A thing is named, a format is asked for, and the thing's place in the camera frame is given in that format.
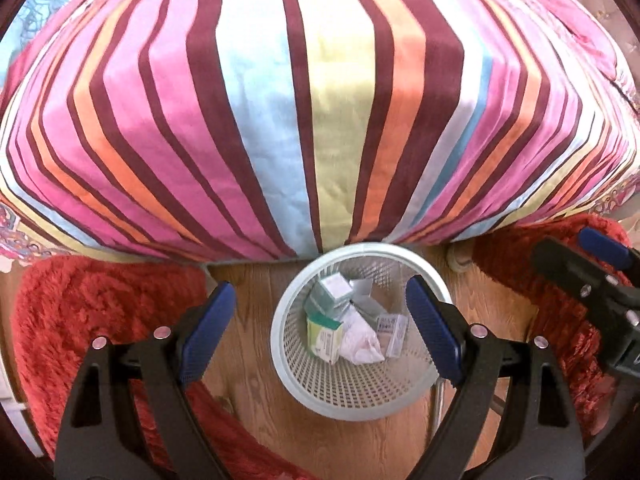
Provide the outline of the red shaggy rug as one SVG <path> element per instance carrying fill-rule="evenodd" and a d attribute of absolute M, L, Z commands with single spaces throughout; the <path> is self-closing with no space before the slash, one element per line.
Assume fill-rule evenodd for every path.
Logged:
<path fill-rule="evenodd" d="M 207 297 L 199 266 L 57 256 L 23 275 L 11 316 L 17 373 L 51 458 L 82 359 L 97 336 L 129 344 L 171 326 Z M 152 459 L 171 468 L 140 382 L 132 386 Z M 208 443 L 233 479 L 318 479 L 261 445 L 201 383 L 186 389 Z"/>

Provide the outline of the teal white carton box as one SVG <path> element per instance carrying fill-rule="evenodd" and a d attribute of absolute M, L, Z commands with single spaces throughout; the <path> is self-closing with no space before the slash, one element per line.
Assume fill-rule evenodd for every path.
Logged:
<path fill-rule="evenodd" d="M 304 302 L 306 315 L 322 314 L 341 321 L 348 310 L 354 289 L 341 273 L 334 273 L 314 283 Z"/>

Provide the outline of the silver cosmetic box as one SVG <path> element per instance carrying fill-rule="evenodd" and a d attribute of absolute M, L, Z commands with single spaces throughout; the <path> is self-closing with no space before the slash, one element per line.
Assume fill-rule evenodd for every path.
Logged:
<path fill-rule="evenodd" d="M 409 319 L 403 314 L 381 314 L 376 336 L 386 359 L 398 359 L 404 346 Z"/>

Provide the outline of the striped colourful bedspread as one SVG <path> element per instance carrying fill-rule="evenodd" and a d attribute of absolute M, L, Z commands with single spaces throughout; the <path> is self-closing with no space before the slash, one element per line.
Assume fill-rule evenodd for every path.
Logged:
<path fill-rule="evenodd" d="M 1 86 L 1 253 L 265 261 L 590 211 L 639 117 L 516 0 L 72 0 Z"/>

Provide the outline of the small green box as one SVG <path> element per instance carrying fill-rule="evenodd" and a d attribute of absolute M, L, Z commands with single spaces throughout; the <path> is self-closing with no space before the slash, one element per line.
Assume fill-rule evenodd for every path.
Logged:
<path fill-rule="evenodd" d="M 340 358 L 343 323 L 321 313 L 308 314 L 306 331 L 308 350 L 321 361 L 334 365 Z"/>

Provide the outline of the white grey carton box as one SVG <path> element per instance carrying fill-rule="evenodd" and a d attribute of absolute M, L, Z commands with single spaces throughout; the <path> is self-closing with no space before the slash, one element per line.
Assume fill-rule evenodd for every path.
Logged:
<path fill-rule="evenodd" d="M 378 318 L 387 313 L 383 306 L 384 295 L 372 278 L 350 280 L 352 304 L 372 328 L 378 327 Z"/>

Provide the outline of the white plastic bag red print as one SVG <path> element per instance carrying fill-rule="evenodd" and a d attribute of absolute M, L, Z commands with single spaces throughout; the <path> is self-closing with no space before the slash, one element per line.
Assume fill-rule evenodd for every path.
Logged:
<path fill-rule="evenodd" d="M 350 304 L 342 318 L 343 339 L 340 356 L 354 365 L 381 363 L 385 356 L 375 330 Z"/>

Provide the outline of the pink folded duvet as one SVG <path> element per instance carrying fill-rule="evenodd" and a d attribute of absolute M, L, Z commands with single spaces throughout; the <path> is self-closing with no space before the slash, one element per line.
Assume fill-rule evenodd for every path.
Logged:
<path fill-rule="evenodd" d="M 639 117 L 639 96 L 622 49 L 577 0 L 516 0 L 526 6 L 554 44 L 566 78 L 578 92 L 602 99 Z"/>

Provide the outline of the blue patterned blanket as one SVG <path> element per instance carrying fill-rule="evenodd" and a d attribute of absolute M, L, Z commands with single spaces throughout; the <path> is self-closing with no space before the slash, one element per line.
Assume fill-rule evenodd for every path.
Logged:
<path fill-rule="evenodd" d="M 43 29 L 47 21 L 72 0 L 25 0 L 16 10 L 8 29 L 1 34 L 1 85 L 11 64 Z"/>

